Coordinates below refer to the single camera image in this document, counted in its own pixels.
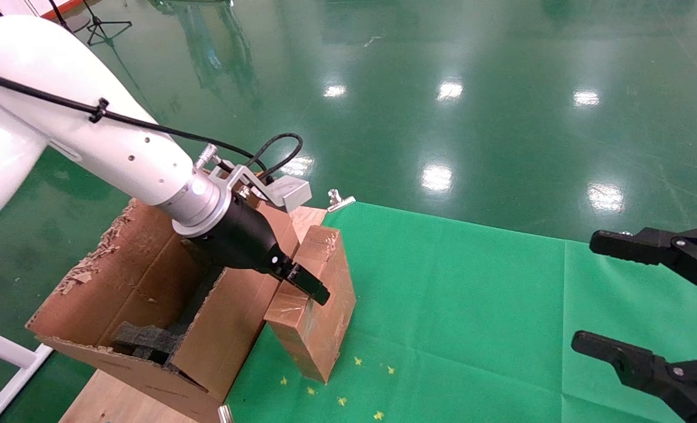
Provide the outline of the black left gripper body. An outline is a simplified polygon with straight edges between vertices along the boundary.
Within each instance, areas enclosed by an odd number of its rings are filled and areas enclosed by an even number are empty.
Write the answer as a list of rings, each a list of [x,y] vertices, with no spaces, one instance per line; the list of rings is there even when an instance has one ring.
[[[233,196],[222,219],[190,241],[224,268],[256,270],[276,278],[294,275],[294,261],[280,247],[268,220],[241,196]]]

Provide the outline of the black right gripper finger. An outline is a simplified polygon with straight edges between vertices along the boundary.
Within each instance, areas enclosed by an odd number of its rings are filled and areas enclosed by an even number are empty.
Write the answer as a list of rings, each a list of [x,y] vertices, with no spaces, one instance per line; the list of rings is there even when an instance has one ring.
[[[646,227],[636,234],[598,230],[591,252],[646,265],[663,265],[697,286],[697,228],[670,232]]]
[[[669,362],[653,351],[578,330],[571,348],[611,364],[622,385],[657,397],[684,422],[697,422],[697,360]]]

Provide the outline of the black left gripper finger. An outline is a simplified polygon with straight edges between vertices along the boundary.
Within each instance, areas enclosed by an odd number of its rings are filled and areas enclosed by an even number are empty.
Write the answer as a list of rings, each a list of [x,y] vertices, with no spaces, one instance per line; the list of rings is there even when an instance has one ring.
[[[284,281],[296,287],[321,306],[327,304],[331,294],[322,281],[314,276],[307,268],[294,261],[287,261],[283,265],[282,276]]]

